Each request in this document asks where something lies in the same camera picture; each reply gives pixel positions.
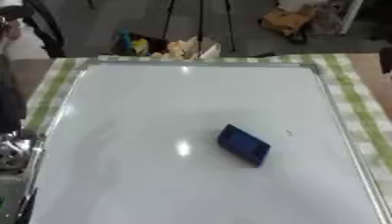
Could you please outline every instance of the blue block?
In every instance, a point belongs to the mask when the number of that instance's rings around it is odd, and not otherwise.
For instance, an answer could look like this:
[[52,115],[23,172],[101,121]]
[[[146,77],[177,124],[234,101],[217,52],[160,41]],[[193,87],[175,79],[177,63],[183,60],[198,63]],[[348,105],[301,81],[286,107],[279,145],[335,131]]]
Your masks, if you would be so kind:
[[255,166],[260,166],[270,145],[229,124],[218,136],[218,144]]

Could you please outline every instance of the checkered tablecloth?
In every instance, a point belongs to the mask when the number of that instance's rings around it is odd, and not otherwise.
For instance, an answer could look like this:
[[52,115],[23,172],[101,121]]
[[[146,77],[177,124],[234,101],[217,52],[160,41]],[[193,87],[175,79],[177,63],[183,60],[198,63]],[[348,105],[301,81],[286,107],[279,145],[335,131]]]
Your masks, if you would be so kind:
[[[45,132],[88,59],[57,59],[28,102],[24,125]],[[150,60],[150,58],[101,57],[100,60]],[[306,62],[318,65],[325,76],[345,125],[378,187],[392,208],[392,125],[382,107],[354,71],[345,54],[305,54],[265,59],[212,59],[211,62]]]

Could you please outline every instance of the black object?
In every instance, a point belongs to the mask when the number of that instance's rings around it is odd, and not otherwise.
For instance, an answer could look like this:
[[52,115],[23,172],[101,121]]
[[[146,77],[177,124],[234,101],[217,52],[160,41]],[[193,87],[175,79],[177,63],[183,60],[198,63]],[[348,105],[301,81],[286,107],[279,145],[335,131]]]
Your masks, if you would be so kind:
[[37,198],[38,189],[34,189],[32,195],[29,199],[25,198],[22,201],[22,207],[20,208],[20,216],[17,217],[17,221],[15,224],[29,224],[30,219],[32,218],[32,212],[35,206],[35,201]]
[[44,3],[40,0],[24,0],[24,4],[32,7],[47,23],[49,26],[52,35],[44,32],[37,23],[33,20],[32,17],[25,17],[24,22],[29,26],[34,28],[35,34],[42,39],[45,44],[45,50],[49,54],[51,58],[63,58],[66,56],[64,53],[63,47],[65,44],[64,37],[61,33],[59,26],[56,23],[51,12],[47,9]]
[[0,16],[7,22],[17,18],[27,18],[34,14],[34,10],[28,6],[7,6],[0,9]]
[[0,55],[0,135],[21,129],[26,117],[26,104],[18,91],[10,62]]
[[[224,0],[226,5],[226,13],[227,13],[227,24],[228,30],[230,32],[230,40],[232,51],[235,52],[235,38],[233,33],[233,21],[231,18],[231,3],[230,0]],[[169,23],[172,19],[172,13],[174,10],[174,5],[176,0],[171,0],[169,3],[169,7],[167,8],[167,18],[164,24],[164,33],[162,35],[162,39],[166,39],[167,30],[169,28]],[[204,27],[204,0],[199,0],[199,29],[198,29],[198,41],[199,41],[199,53],[201,52],[201,42],[203,41],[203,27]]]
[[382,73],[390,73],[392,71],[392,47],[382,48],[379,54]]
[[229,124],[218,136],[223,149],[259,166],[270,151],[270,145]]
[[144,35],[136,34],[134,32],[117,31],[113,36],[114,44],[110,49],[110,54],[120,56],[137,56],[136,51],[130,48],[128,41],[137,41],[139,39],[146,39],[149,42],[149,53],[164,53],[169,43],[165,39],[161,38],[150,38]]
[[93,0],[87,0],[88,3],[88,7],[90,7],[90,9],[95,10],[95,5]]

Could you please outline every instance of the whiteboard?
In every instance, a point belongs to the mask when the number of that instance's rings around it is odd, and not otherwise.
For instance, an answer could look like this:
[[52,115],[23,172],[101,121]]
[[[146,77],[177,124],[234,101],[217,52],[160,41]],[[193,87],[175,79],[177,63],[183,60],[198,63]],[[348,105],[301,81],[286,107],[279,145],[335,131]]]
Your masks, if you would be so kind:
[[[52,126],[32,224],[379,223],[318,77],[301,66],[99,64]],[[271,150],[220,149],[227,124]]]

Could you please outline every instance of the floor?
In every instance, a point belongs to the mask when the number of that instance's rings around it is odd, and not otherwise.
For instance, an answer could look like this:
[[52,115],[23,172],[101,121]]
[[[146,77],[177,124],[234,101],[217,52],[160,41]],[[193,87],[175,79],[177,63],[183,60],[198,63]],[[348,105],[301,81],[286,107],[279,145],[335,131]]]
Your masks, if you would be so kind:
[[[161,37],[170,0],[46,0],[66,37],[71,57],[107,53],[118,29]],[[342,37],[313,38],[307,45],[292,45],[271,31],[261,29],[257,19],[274,7],[272,0],[232,0],[236,52],[231,52],[224,0],[205,1],[205,33],[222,45],[222,56],[250,57],[268,52],[287,53],[375,53],[388,44],[368,40],[366,23],[355,23]],[[198,0],[176,0],[169,40],[189,39],[197,34]]]

